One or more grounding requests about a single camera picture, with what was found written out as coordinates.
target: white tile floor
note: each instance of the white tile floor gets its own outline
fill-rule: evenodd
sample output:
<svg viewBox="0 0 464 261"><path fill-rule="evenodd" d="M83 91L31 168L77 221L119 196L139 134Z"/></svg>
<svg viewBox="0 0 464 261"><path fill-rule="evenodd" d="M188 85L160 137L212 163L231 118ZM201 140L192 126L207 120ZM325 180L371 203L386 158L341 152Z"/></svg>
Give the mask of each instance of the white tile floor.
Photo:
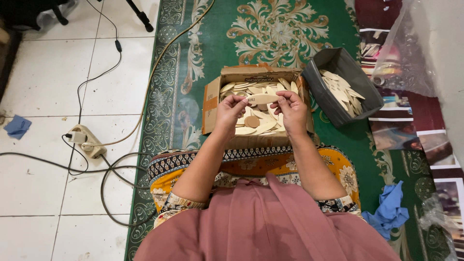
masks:
<svg viewBox="0 0 464 261"><path fill-rule="evenodd" d="M81 88L86 125L102 142L127 135L138 120L150 70L155 31L148 33L125 0L89 0L117 26L122 62L111 73ZM156 27L159 0L135 1ZM71 149L61 140L79 113L77 86L111 68L119 59L115 30L85 0L45 34L29 33L21 43L0 103L0 152L13 151L67 165ZM17 114L32 122L21 140L3 127ZM140 129L108 146L109 162L138 151ZM136 164L136 157L121 162ZM74 154L74 168L85 161ZM101 159L89 169L103 169ZM134 180L135 170L120 174ZM114 223L100 202L103 173L77 179L66 170L18 156L0 157L0 253L2 260L123 260L127 228ZM129 221L132 188L110 175L104 191L111 213Z"/></svg>

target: right hand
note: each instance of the right hand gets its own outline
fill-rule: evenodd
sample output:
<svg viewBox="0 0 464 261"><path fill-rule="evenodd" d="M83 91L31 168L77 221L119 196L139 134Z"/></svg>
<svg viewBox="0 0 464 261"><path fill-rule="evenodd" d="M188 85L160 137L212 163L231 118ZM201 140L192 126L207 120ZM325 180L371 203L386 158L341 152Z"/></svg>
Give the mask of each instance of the right hand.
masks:
<svg viewBox="0 0 464 261"><path fill-rule="evenodd" d="M308 107L301 100L298 94L292 91L278 91L279 97L277 102L270 105L272 109L277 108L275 115L283 113L284 127L290 138L300 135L307 136L306 116Z"/></svg>

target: cardboard box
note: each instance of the cardboard box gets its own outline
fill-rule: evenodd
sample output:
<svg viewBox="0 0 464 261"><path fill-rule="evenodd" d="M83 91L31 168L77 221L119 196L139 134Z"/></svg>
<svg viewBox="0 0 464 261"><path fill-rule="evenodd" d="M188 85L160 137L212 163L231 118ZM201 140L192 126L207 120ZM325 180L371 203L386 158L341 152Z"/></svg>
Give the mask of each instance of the cardboard box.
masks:
<svg viewBox="0 0 464 261"><path fill-rule="evenodd" d="M309 132L314 133L308 87L302 76L300 76L300 73L301 70L299 69L275 68L268 66L266 63L223 68L221 70L221 75L205 86L205 96L203 99L203 122L201 127L202 133L207 134L214 130L219 103L219 91L222 86L230 82L278 82L279 78L284 78L288 82L296 82L299 95L303 99L303 102L308 106L306 129ZM266 136L237 135L230 140L226 148L250 149L289 145L290 140L286 133L276 133Z"/></svg>

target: blue cloth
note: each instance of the blue cloth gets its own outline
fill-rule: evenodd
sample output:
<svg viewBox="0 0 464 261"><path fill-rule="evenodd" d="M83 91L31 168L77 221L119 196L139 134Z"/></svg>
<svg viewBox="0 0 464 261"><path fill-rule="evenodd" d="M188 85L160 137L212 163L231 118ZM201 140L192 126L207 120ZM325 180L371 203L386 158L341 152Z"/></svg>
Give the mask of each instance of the blue cloth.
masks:
<svg viewBox="0 0 464 261"><path fill-rule="evenodd" d="M24 119L23 117L15 115L13 120L5 127L3 127L3 129L6 130L8 136L17 138L19 140L23 137L31 124L32 122Z"/></svg>
<svg viewBox="0 0 464 261"><path fill-rule="evenodd" d="M400 207L403 198L402 184L403 181L400 181L397 185L384 187L383 193L379 196L380 206L374 215L367 211L361 213L362 217L387 241L390 240L392 228L399 228L409 219L407 208Z"/></svg>

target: forearm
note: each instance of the forearm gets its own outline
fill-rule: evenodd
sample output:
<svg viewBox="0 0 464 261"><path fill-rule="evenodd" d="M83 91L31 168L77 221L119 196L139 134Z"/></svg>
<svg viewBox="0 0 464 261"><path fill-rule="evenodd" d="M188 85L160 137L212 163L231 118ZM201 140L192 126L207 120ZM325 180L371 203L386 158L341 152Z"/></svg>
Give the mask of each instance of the forearm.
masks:
<svg viewBox="0 0 464 261"><path fill-rule="evenodd" d="M325 165L308 135L290 138L301 186L315 200L328 200L347 195L345 188Z"/></svg>
<svg viewBox="0 0 464 261"><path fill-rule="evenodd" d="M172 193L191 201L206 202L222 162L225 144L223 137L211 133L175 183Z"/></svg>

